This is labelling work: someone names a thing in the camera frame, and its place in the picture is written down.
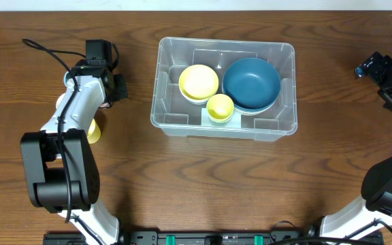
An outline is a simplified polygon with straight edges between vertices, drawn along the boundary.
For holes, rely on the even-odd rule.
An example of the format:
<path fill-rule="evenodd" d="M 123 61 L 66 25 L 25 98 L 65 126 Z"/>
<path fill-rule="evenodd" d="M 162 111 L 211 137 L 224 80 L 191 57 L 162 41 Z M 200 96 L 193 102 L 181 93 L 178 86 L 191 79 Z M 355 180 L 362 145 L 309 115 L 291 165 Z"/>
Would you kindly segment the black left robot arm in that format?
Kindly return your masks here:
<path fill-rule="evenodd" d="M 47 233 L 44 244 L 129 244 L 99 198 L 100 177 L 88 130 L 97 110 L 127 97 L 123 76 L 115 74 L 115 44 L 88 39 L 86 52 L 64 76 L 65 94 L 50 120 L 25 133 L 20 149 L 31 203 L 65 218 L 76 233 Z"/>

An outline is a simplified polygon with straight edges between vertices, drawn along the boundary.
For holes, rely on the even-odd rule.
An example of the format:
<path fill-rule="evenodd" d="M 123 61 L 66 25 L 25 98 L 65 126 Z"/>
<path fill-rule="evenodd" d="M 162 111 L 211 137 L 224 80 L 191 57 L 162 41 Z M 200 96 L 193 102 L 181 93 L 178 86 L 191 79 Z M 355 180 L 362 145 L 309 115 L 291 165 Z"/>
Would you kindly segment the yellow small bowl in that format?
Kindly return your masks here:
<path fill-rule="evenodd" d="M 216 94 L 219 78 L 206 65 L 191 65 L 180 74 L 178 86 L 185 97 L 201 101 Z"/>

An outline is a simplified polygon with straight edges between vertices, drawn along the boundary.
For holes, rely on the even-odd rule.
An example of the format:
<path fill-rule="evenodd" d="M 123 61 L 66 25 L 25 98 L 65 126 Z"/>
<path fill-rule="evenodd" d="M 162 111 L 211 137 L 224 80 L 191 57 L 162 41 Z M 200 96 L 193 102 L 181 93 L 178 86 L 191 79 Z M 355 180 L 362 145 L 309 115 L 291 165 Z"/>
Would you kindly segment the pink plastic cup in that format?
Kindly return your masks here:
<path fill-rule="evenodd" d="M 112 102 L 107 102 L 107 103 L 102 103 L 100 106 L 99 106 L 99 109 L 106 109 L 106 108 L 110 108 L 110 107 L 112 107 Z"/>

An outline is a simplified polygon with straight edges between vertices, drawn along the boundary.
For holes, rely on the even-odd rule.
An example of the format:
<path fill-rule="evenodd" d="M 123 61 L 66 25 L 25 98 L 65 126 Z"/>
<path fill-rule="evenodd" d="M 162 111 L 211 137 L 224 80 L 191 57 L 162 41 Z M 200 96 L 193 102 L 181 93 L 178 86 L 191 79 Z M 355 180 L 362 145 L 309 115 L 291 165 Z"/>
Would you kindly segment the clear plastic storage container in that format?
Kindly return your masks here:
<path fill-rule="evenodd" d="M 195 105 L 180 93 L 180 74 L 191 65 L 207 65 L 222 79 L 227 68 L 243 58 L 258 58 L 280 75 L 279 98 L 268 110 L 245 116 L 233 113 L 225 127 L 210 124 L 206 105 Z M 298 128 L 295 49 L 282 42 L 164 37 L 159 42 L 151 123 L 167 135 L 206 136 L 275 142 Z"/>

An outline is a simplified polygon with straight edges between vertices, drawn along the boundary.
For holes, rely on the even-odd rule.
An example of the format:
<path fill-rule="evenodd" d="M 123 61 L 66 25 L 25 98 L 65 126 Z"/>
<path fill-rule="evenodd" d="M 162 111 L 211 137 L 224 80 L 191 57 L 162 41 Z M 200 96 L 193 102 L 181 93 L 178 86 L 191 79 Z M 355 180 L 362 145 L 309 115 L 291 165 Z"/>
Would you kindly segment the green plastic cup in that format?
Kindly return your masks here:
<path fill-rule="evenodd" d="M 215 126 L 215 127 L 225 127 L 229 121 L 231 120 L 232 116 L 224 119 L 217 119 L 209 116 L 210 119 L 210 124 Z"/>

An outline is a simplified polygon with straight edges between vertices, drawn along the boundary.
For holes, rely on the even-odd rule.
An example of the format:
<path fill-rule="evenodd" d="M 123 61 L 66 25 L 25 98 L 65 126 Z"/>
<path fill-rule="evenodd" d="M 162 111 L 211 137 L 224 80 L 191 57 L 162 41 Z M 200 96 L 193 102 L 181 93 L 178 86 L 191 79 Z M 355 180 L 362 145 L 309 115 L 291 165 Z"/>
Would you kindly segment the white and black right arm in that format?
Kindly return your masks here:
<path fill-rule="evenodd" d="M 392 112 L 392 58 L 375 52 L 360 64 L 357 77 L 369 77 L 379 87 L 384 108 Z M 335 214 L 322 217 L 307 236 L 323 244 L 363 242 L 380 228 L 392 228 L 392 157 L 371 167 L 361 194 Z"/>

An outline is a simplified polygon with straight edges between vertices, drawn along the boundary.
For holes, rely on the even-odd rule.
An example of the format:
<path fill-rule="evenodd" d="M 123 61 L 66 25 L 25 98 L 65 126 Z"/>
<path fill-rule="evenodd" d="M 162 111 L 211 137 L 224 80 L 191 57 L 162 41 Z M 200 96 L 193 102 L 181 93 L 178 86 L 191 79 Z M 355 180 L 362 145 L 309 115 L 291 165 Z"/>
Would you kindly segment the light blue plastic cup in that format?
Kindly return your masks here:
<path fill-rule="evenodd" d="M 69 72 L 67 71 L 63 77 L 63 84 L 67 87 L 67 80 L 69 79 Z"/>

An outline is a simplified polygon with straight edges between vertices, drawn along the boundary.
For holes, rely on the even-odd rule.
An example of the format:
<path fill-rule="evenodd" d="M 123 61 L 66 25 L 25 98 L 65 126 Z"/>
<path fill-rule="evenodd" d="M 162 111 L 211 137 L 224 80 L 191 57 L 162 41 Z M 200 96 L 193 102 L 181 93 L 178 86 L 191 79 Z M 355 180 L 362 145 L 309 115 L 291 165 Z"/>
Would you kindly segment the white small bowl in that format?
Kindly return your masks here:
<path fill-rule="evenodd" d="M 195 105 L 203 105 L 203 104 L 207 103 L 208 100 L 209 100 L 209 97 L 208 97 L 208 98 L 205 98 L 205 99 L 192 99 L 192 98 L 190 98 L 188 95 L 186 95 L 185 92 L 184 92 L 181 88 L 179 89 L 179 91 L 180 91 L 181 95 L 182 95 L 187 101 L 189 101 L 190 103 L 195 104 Z"/>

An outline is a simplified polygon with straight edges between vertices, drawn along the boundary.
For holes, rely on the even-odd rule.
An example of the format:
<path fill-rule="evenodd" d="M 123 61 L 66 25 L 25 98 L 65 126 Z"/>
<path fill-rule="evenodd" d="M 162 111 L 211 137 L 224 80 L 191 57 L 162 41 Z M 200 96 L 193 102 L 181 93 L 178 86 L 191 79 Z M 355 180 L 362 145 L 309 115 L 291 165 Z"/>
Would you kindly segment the beige bowl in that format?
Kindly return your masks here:
<path fill-rule="evenodd" d="M 240 107 L 235 101 L 233 101 L 234 110 L 237 113 L 239 113 L 241 115 L 245 115 L 245 116 L 258 115 L 258 114 L 268 110 L 269 108 L 271 108 L 275 104 L 275 102 L 279 98 L 279 96 L 280 96 L 280 93 L 277 94 L 275 99 L 268 106 L 265 106 L 264 108 L 260 108 L 260 109 L 255 109 L 255 110 L 251 110 L 251 109 L 246 109 L 246 108 Z"/>

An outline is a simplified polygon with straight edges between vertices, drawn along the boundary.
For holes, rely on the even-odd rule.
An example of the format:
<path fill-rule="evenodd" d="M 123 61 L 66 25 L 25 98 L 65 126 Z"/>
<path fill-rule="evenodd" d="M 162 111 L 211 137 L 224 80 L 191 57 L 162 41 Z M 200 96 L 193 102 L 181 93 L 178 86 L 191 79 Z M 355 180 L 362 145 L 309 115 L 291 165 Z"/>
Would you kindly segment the white plastic cup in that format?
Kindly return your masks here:
<path fill-rule="evenodd" d="M 64 99 L 64 96 L 65 96 L 65 93 L 63 93 L 62 95 L 60 95 L 59 98 L 57 99 L 56 104 L 55 104 L 56 109 L 59 108 L 59 105 L 61 104 L 62 100 Z"/>

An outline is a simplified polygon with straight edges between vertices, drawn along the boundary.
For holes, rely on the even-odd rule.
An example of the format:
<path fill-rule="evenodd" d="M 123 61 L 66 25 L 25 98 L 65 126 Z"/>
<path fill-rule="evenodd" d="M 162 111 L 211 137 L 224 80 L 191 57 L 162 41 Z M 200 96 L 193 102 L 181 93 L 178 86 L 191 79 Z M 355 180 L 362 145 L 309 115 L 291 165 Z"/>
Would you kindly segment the yellow plastic cup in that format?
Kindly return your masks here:
<path fill-rule="evenodd" d="M 232 99 L 225 94 L 216 94 L 208 99 L 206 109 L 211 120 L 217 123 L 228 121 L 234 111 Z"/>
<path fill-rule="evenodd" d="M 97 125 L 95 119 L 92 120 L 87 133 L 87 140 L 89 144 L 94 144 L 99 141 L 101 137 L 101 130 Z"/>

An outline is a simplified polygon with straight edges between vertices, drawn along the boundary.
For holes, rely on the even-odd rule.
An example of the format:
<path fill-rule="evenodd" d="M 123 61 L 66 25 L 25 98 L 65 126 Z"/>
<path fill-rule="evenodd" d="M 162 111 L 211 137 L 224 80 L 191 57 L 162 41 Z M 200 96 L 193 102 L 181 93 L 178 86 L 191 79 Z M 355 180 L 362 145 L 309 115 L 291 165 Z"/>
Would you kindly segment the dark blue bowl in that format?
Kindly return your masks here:
<path fill-rule="evenodd" d="M 223 76 L 222 87 L 276 88 L 281 79 L 275 67 L 258 58 L 243 58 L 232 63 Z"/>
<path fill-rule="evenodd" d="M 280 96 L 281 90 L 276 88 L 227 88 L 222 92 L 228 95 L 235 106 L 244 112 L 259 112 L 270 108 Z"/>

